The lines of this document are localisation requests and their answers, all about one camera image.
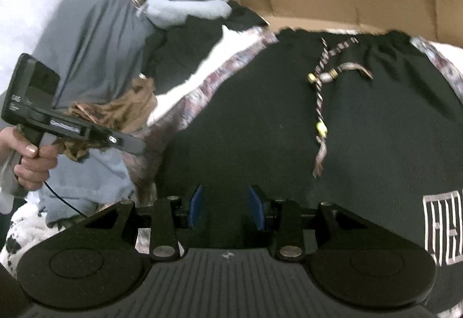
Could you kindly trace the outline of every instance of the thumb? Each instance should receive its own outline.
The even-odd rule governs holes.
[[[15,127],[5,128],[2,131],[5,143],[24,157],[33,158],[38,153],[38,148]]]

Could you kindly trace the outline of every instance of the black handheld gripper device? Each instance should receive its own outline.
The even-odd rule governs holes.
[[[21,317],[436,318],[424,306],[436,280],[427,251],[333,203],[305,209],[252,186],[268,248],[182,243],[182,254],[177,236],[195,230],[203,190],[119,202],[31,248],[17,267],[32,302]],[[134,248],[140,228],[151,229],[148,254]]]
[[[31,55],[22,54],[6,91],[2,119],[10,125],[18,125],[24,136],[37,147],[43,134],[50,133],[61,138],[98,141],[104,146],[131,154],[144,151],[145,143],[141,139],[54,110],[59,81],[59,75],[52,69]],[[21,156],[14,152],[8,166],[13,168],[20,163],[20,159]],[[5,189],[5,183],[8,183],[7,177],[2,181],[2,190],[10,190],[10,195],[25,197],[27,192],[20,185],[11,191],[12,184]]]

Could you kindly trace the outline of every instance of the finger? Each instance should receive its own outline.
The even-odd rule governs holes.
[[[46,159],[56,159],[58,155],[63,152],[63,146],[59,144],[52,144],[49,146],[40,147],[38,155]]]
[[[15,165],[14,174],[30,182],[43,182],[47,181],[47,179],[50,177],[48,172],[32,172],[24,168],[24,165],[21,164]]]
[[[21,177],[18,178],[18,182],[24,186],[26,188],[26,190],[30,191],[30,192],[33,192],[33,191],[36,191],[38,189],[40,189],[43,185],[42,182],[31,182],[31,181],[27,181],[26,179],[23,179]]]
[[[27,140],[17,128],[6,127],[0,132],[0,136],[8,147],[16,150],[22,156],[35,157],[37,155],[38,148]]]
[[[43,157],[30,159],[28,157],[23,157],[21,165],[31,172],[46,172],[56,168],[58,159],[45,159]]]

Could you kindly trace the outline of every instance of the fingernail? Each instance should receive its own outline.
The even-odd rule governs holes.
[[[26,147],[26,149],[31,155],[35,155],[37,153],[37,150],[38,150],[38,148],[36,146],[34,146],[33,144],[29,144]]]

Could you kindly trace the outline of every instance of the white geometric print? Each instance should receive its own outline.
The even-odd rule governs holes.
[[[460,191],[423,196],[425,249],[436,265],[463,261],[462,196]]]

